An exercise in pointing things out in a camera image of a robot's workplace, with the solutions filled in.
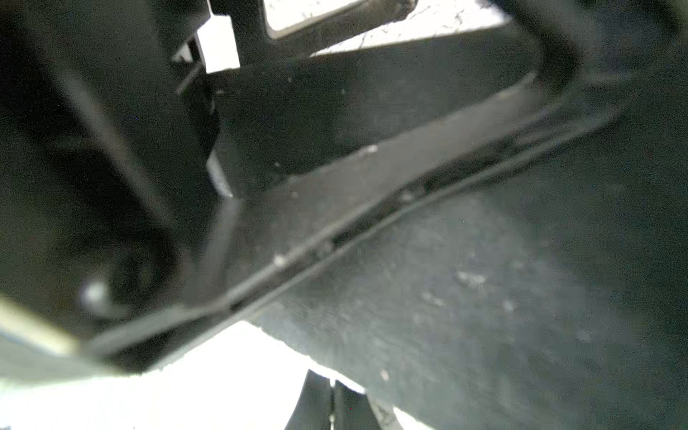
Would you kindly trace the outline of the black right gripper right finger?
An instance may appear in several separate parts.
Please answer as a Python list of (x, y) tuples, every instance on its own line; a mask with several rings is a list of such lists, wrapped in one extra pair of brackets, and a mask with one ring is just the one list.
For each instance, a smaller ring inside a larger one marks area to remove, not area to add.
[(335, 430), (381, 430), (365, 394), (336, 382), (333, 387), (333, 428)]

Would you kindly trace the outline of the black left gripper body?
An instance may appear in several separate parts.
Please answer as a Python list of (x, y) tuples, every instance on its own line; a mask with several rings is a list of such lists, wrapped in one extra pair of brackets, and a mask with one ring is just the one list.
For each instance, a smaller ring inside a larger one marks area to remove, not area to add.
[(168, 331), (220, 196), (205, 1), (1, 5), (1, 334)]

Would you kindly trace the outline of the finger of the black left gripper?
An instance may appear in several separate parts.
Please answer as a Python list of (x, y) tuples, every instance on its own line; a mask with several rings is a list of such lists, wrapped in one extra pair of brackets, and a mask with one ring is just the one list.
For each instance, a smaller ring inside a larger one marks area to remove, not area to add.
[(211, 10), (232, 21), (240, 57), (309, 57), (322, 49), (405, 20), (416, 1), (356, 1), (280, 32), (267, 20), (263, 1), (211, 1)]
[(246, 198), (477, 104), (539, 67), (513, 24), (212, 73), (224, 184)]

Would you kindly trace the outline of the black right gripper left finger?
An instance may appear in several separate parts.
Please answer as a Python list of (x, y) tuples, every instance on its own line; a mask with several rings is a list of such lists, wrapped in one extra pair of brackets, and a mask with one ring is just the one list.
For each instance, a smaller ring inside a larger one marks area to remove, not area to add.
[(328, 378), (309, 370), (286, 430), (329, 430), (333, 387)]

